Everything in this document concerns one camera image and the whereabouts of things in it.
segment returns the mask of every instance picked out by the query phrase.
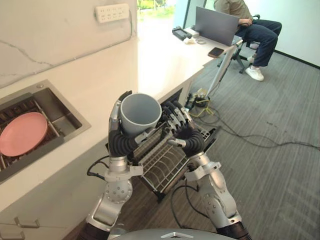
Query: pink plate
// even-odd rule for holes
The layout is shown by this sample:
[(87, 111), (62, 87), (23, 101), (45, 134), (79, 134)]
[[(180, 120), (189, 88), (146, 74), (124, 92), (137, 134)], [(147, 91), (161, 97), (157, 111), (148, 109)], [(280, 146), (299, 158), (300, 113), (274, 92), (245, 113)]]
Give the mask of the pink plate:
[(48, 130), (46, 118), (39, 112), (22, 114), (12, 120), (0, 135), (0, 153), (19, 156), (36, 147)]

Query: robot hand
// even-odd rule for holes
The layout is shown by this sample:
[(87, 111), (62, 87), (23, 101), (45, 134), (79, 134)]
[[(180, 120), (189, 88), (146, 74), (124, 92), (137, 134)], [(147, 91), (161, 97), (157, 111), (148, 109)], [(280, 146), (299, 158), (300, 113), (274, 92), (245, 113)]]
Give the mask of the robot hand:
[(181, 147), (188, 158), (202, 153), (205, 148), (204, 138), (186, 109), (174, 101), (167, 102), (164, 111), (169, 116), (167, 122), (173, 132), (173, 137), (167, 143)]
[(125, 136), (123, 134), (119, 110), (122, 101), (130, 94), (132, 94), (132, 91), (126, 91), (119, 97), (115, 102), (109, 117), (108, 148), (112, 158), (127, 156), (156, 130), (155, 128), (148, 128), (137, 136)]

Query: stainless steel sink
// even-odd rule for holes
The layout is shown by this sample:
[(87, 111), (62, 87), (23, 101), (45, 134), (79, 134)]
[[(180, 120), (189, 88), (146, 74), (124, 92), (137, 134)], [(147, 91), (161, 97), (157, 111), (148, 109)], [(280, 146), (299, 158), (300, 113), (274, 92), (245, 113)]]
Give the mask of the stainless steel sink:
[(48, 80), (0, 99), (0, 134), (13, 119), (28, 112), (42, 113), (48, 132), (39, 146), (24, 155), (8, 157), (0, 153), (0, 182), (90, 127)]

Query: cabinet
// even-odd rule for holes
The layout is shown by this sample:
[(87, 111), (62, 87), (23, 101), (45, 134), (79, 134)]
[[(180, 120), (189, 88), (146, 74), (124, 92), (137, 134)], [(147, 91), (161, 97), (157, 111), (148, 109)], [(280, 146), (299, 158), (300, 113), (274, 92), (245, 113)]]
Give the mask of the cabinet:
[(0, 224), (0, 235), (3, 240), (57, 240), (63, 238), (64, 231), (65, 229), (59, 227), (21, 229), (15, 225)]
[[(8, 237), (10, 234), (19, 237), (19, 233), (23, 231), (29, 235), (34, 233), (37, 237), (30, 239), (47, 240), (51, 238), (47, 238), (47, 236), (40, 238), (42, 232), (50, 234), (50, 232), (57, 231), (61, 233), (60, 237), (53, 234), (52, 236), (55, 237), (52, 239), (58, 240), (78, 225), (94, 207), (100, 194), (104, 191), (105, 182), (99, 178), (87, 176), (86, 172), (96, 159), (108, 154), (105, 148), (106, 142), (107, 139), (99, 142), (0, 212), (2, 237), (4, 234), (7, 234)], [(100, 174), (105, 171), (102, 164), (98, 164), (92, 170)], [(40, 227), (20, 228), (15, 219), (18, 219), (22, 225), (28, 226), (36, 226), (36, 222), (38, 222)]]

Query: gray mug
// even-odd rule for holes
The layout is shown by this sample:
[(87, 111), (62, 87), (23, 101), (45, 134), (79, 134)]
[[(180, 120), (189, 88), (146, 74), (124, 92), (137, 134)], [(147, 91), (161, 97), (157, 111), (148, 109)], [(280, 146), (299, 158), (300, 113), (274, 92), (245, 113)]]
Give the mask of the gray mug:
[(128, 136), (135, 136), (148, 128), (156, 127), (161, 114), (158, 101), (144, 93), (130, 94), (120, 105), (121, 126)]

